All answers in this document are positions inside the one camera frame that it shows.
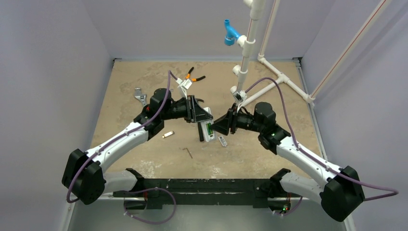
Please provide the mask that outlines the white remote battery cover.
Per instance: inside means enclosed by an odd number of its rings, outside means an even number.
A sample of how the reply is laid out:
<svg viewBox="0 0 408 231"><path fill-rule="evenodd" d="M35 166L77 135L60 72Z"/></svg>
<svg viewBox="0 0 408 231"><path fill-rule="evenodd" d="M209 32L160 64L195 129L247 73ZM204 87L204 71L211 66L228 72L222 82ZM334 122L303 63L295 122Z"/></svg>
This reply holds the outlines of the white remote battery cover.
<svg viewBox="0 0 408 231"><path fill-rule="evenodd" d="M223 136L219 136L218 139L223 147L227 147L228 143Z"/></svg>

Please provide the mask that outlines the green battery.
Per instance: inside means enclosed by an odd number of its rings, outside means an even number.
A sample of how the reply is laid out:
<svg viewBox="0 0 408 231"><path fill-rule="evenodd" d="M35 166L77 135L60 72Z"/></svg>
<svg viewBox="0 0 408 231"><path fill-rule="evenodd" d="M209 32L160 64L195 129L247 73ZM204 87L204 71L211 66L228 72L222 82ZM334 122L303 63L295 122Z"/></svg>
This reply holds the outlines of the green battery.
<svg viewBox="0 0 408 231"><path fill-rule="evenodd" d="M209 135L211 135L211 134L213 134L213 131L211 130L211 124L209 123L209 124L207 124L207 130L208 130L208 134Z"/></svg>

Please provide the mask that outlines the white air conditioner remote control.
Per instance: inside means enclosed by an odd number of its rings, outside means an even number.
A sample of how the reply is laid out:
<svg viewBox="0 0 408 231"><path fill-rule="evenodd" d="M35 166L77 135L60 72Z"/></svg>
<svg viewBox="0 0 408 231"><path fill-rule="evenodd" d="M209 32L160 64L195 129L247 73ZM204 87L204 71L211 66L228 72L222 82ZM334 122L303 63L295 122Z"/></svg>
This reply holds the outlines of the white air conditioner remote control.
<svg viewBox="0 0 408 231"><path fill-rule="evenodd" d="M213 122L213 119L201 122L205 142L214 141L217 138L216 132L211 129Z"/></svg>

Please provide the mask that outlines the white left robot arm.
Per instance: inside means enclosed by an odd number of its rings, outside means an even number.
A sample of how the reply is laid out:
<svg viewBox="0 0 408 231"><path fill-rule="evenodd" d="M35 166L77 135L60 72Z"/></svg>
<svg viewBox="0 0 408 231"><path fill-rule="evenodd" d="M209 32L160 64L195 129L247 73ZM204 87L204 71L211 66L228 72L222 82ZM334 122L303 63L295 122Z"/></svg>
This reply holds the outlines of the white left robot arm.
<svg viewBox="0 0 408 231"><path fill-rule="evenodd" d="M81 201L89 205L102 194L116 191L126 191L132 197L141 195L143 183L135 171L110 175L106 171L133 148L160 133L166 120L179 118L188 123L203 123L212 120L213 116L199 105L195 96L188 95L175 101L168 89L160 88L121 132L87 151L72 151L62 177L62 184L68 189L67 202Z"/></svg>

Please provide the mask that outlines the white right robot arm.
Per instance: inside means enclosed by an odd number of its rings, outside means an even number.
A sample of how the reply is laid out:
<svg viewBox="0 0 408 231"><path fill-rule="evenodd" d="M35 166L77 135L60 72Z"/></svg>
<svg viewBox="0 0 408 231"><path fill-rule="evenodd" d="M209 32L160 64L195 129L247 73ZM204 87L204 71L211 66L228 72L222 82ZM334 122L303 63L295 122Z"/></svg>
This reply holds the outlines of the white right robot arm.
<svg viewBox="0 0 408 231"><path fill-rule="evenodd" d="M223 135L233 134L239 128L257 132L258 140L266 150L292 162L310 177L306 179L288 171L271 181L270 189L274 195L288 192L306 197L320 204L326 214L338 222L344 221L363 203L365 195L357 183L357 171L350 166L341 168L315 153L307 154L308 149L277 124L271 104L257 103L252 114L237 108L233 105L228 109L213 122L211 130Z"/></svg>

